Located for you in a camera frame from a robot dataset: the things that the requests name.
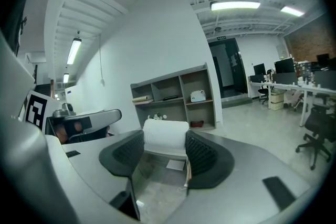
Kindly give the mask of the grey wooden shelf unit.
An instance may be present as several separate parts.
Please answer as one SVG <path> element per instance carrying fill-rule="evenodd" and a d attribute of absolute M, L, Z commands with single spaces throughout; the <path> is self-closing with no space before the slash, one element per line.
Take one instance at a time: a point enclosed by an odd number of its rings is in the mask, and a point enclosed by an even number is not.
<path fill-rule="evenodd" d="M 211 130 L 217 128 L 215 101 L 211 78 L 207 64 L 169 73 L 147 81 L 130 84 L 133 98 L 152 95 L 153 101 L 149 103 L 134 103 L 141 126 L 149 117 L 161 116 L 164 120 L 204 121 L 202 128 L 197 130 Z M 191 102 L 190 94 L 196 90 L 204 90 L 206 100 Z M 163 98 L 177 95 L 179 98 L 162 101 Z"/>

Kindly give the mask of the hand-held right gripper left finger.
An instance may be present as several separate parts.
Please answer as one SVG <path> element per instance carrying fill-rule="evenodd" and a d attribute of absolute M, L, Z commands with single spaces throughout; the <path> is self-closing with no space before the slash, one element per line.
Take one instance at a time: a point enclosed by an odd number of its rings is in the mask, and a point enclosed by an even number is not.
<path fill-rule="evenodd" d="M 79 220 L 139 220 L 132 174 L 144 152 L 136 130 L 75 144 L 46 137 L 57 178 Z"/>

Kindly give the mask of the white and blue bag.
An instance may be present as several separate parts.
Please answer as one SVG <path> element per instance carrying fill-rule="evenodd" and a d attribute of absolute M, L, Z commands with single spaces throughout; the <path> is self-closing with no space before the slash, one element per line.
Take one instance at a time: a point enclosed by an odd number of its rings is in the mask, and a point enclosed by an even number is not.
<path fill-rule="evenodd" d="M 191 102 L 203 102 L 206 100 L 206 94 L 204 90 L 196 90 L 191 92 L 190 101 Z"/>

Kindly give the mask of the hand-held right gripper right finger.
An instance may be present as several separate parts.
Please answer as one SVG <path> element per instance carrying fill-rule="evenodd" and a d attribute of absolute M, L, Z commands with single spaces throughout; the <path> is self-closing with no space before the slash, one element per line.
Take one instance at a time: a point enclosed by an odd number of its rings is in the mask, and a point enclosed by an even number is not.
<path fill-rule="evenodd" d="M 165 224 L 286 224 L 311 197 L 310 185 L 267 150 L 188 131 L 192 178 Z"/>

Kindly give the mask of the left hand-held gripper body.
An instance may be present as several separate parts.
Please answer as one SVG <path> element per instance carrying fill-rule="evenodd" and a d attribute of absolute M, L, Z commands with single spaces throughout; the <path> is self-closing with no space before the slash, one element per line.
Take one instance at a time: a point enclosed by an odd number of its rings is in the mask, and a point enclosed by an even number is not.
<path fill-rule="evenodd" d="M 55 131 L 58 126 L 66 131 L 75 131 L 76 120 L 68 120 L 75 116 L 72 105 L 60 102 L 35 91 L 28 94 L 25 121 L 36 125 L 41 131 Z"/>

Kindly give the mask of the white paper sheet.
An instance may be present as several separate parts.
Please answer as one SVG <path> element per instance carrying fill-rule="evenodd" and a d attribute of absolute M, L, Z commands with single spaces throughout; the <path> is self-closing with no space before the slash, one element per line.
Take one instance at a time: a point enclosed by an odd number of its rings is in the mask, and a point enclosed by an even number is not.
<path fill-rule="evenodd" d="M 185 161 L 176 161 L 176 160 L 169 160 L 166 168 L 173 169 L 173 170 L 180 170 L 184 169 Z"/>

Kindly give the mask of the black office chair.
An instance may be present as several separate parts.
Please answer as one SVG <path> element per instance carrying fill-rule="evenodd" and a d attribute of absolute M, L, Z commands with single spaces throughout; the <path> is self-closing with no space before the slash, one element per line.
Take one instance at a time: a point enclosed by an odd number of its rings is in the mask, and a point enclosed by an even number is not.
<path fill-rule="evenodd" d="M 262 104 L 265 104 L 269 100 L 269 88 L 266 86 L 265 88 L 262 86 L 258 93 L 260 94 L 259 100 L 262 101 Z"/>
<path fill-rule="evenodd" d="M 329 108 L 324 105 L 313 105 L 310 115 L 308 116 L 304 127 L 311 131 L 312 134 L 304 134 L 303 139 L 307 143 L 300 144 L 296 147 L 295 152 L 299 153 L 301 148 L 312 148 L 314 150 L 313 162 L 310 166 L 311 170 L 316 167 L 317 157 L 320 151 L 327 155 L 326 162 L 331 161 L 331 153 L 325 147 L 325 140 L 330 143 L 336 142 L 336 116 L 328 114 Z"/>

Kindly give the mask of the white office desk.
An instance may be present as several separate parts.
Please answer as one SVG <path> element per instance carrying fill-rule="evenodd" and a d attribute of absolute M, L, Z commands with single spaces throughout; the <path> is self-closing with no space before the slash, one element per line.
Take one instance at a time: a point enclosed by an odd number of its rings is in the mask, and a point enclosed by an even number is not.
<path fill-rule="evenodd" d="M 250 95 L 250 91 L 252 87 L 261 87 L 261 86 L 268 86 L 268 93 L 271 93 L 271 87 L 274 87 L 275 89 L 282 89 L 282 90 L 299 90 L 303 92 L 303 108 L 301 112 L 301 119 L 300 119 L 300 127 L 303 127 L 306 122 L 306 109 L 308 109 L 308 113 L 311 111 L 312 103 L 310 106 L 308 106 L 308 92 L 311 92 L 313 94 L 317 93 L 323 93 L 328 95 L 336 95 L 336 90 L 330 90 L 326 88 L 318 88 L 318 87 L 311 87 L 308 85 L 304 86 L 297 86 L 293 84 L 278 84 L 278 83 L 270 83 L 270 82 L 248 82 L 248 95 Z"/>

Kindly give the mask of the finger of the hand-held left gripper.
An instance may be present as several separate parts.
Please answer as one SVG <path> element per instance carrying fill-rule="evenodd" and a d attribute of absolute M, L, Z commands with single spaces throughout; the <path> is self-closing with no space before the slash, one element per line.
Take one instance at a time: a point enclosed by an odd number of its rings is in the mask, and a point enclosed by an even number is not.
<path fill-rule="evenodd" d="M 113 109 L 83 115 L 68 116 L 64 118 L 64 121 L 80 122 L 83 129 L 101 129 L 119 121 L 121 118 L 121 111 L 119 109 Z"/>

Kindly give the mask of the white paper roll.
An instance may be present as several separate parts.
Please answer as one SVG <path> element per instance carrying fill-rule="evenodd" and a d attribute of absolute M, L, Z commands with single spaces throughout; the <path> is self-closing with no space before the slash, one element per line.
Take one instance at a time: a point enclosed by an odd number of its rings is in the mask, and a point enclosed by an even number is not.
<path fill-rule="evenodd" d="M 184 121 L 147 119 L 143 127 L 144 143 L 168 149 L 184 150 L 189 124 Z"/>

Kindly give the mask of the beige paper roll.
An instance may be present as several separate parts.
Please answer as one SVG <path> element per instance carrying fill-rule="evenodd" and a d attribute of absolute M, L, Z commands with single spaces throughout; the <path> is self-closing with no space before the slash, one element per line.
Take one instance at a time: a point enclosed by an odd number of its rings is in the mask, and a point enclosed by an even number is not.
<path fill-rule="evenodd" d="M 153 100 L 154 99 L 152 95 L 144 95 L 141 97 L 133 98 L 132 102 L 133 103 L 149 103 L 149 102 L 152 102 Z"/>

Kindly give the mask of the black computer monitor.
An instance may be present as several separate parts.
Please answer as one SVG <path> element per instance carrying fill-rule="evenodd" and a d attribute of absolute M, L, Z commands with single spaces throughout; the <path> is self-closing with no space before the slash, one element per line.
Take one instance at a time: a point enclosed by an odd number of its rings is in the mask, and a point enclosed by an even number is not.
<path fill-rule="evenodd" d="M 329 63 L 329 54 L 317 55 L 317 62 L 320 68 L 326 68 Z"/>
<path fill-rule="evenodd" d="M 266 75 L 265 65 L 263 63 L 254 65 L 255 75 Z"/>
<path fill-rule="evenodd" d="M 292 58 L 278 60 L 274 62 L 276 73 L 293 73 L 295 71 L 295 63 Z"/>

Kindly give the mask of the black door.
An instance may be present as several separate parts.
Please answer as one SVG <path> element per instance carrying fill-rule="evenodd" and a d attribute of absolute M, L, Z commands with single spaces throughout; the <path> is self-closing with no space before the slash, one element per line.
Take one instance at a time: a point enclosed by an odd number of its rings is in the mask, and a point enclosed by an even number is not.
<path fill-rule="evenodd" d="M 210 42 L 222 99 L 247 94 L 247 81 L 242 57 L 235 38 Z"/>

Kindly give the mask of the person's left hand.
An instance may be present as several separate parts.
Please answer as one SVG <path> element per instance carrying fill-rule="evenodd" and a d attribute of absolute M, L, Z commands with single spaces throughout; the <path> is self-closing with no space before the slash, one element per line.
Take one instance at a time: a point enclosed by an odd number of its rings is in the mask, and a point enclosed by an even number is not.
<path fill-rule="evenodd" d="M 61 144 L 67 144 L 69 137 L 73 137 L 81 133 L 83 130 L 80 122 L 68 121 L 65 124 L 59 124 L 55 127 L 55 135 L 59 139 Z"/>

